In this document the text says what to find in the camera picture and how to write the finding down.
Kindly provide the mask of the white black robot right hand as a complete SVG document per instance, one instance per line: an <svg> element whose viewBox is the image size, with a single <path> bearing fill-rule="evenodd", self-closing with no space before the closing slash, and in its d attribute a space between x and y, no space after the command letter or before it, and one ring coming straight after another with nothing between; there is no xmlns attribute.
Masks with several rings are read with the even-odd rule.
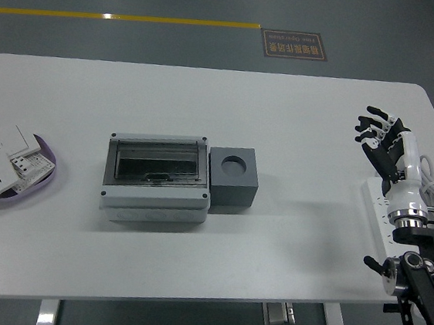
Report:
<svg viewBox="0 0 434 325"><path fill-rule="evenodd" d="M422 166L413 132L402 120L373 106L358 118L354 139L382 179L381 192L389 201L388 218L395 227L423 227L427 204L420 194Z"/></svg>

